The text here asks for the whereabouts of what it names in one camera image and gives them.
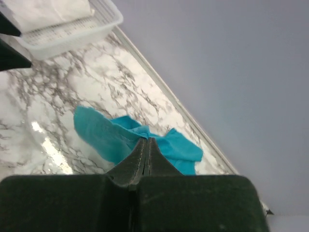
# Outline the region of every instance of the marble surface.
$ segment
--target marble surface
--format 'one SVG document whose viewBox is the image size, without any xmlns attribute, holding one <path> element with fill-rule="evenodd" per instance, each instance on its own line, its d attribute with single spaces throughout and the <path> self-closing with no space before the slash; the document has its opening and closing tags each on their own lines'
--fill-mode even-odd
<svg viewBox="0 0 309 232">
<path fill-rule="evenodd" d="M 0 179 L 12 174 L 104 173 L 112 164 L 83 142 L 74 108 L 130 115 L 152 132 L 176 128 L 203 149 L 197 174 L 226 171 L 151 77 L 114 36 L 31 69 L 0 72 Z"/>
</svg>

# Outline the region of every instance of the plastic basket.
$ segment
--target plastic basket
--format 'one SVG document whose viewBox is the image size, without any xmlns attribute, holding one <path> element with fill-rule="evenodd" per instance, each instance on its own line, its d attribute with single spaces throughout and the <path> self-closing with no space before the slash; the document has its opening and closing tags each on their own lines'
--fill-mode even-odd
<svg viewBox="0 0 309 232">
<path fill-rule="evenodd" d="M 123 16 L 110 0 L 89 0 L 92 17 L 34 30 L 16 37 L 35 59 L 43 60 L 104 39 L 123 22 Z"/>
</svg>

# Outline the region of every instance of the white wall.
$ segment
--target white wall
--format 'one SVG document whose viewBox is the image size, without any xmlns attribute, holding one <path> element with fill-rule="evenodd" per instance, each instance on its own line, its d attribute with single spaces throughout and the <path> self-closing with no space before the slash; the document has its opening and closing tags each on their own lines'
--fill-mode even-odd
<svg viewBox="0 0 309 232">
<path fill-rule="evenodd" d="M 271 210 L 309 215 L 309 1 L 113 1 L 123 31 Z"/>
<path fill-rule="evenodd" d="M 267 216 L 271 232 L 306 232 L 309 231 L 308 216 Z"/>
</svg>

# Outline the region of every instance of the black plastic part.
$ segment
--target black plastic part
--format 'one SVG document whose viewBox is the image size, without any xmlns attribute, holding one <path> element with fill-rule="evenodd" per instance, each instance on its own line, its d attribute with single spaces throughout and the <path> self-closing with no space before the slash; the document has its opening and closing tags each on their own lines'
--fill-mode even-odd
<svg viewBox="0 0 309 232">
<path fill-rule="evenodd" d="M 31 62 L 0 39 L 0 71 L 30 68 Z"/>
<path fill-rule="evenodd" d="M 253 184 L 237 175 L 144 177 L 139 232 L 266 232 Z"/>
<path fill-rule="evenodd" d="M 268 232 L 256 190 L 236 175 L 184 176 L 155 139 L 104 175 L 12 176 L 0 231 Z"/>
<path fill-rule="evenodd" d="M 0 12 L 0 33 L 20 36 L 20 31 Z"/>
<path fill-rule="evenodd" d="M 105 175 L 11 176 L 0 185 L 0 231 L 126 231 L 127 198 Z"/>
<path fill-rule="evenodd" d="M 0 33 L 20 36 L 20 31 L 0 12 Z M 30 68 L 31 62 L 0 39 L 0 71 Z"/>
</svg>

